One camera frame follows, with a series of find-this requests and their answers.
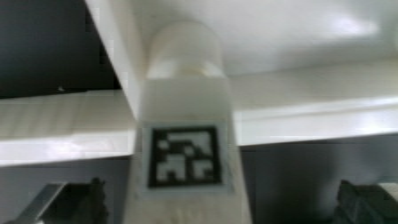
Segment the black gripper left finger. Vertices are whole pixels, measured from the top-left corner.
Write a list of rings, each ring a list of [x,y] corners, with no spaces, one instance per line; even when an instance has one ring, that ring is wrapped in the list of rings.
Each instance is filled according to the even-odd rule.
[[[5,224],[108,224],[105,181],[44,185],[19,215]]]

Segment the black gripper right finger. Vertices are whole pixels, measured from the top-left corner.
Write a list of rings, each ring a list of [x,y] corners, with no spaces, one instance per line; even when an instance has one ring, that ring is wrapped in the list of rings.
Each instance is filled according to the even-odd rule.
[[[332,224],[398,224],[398,183],[341,181]]]

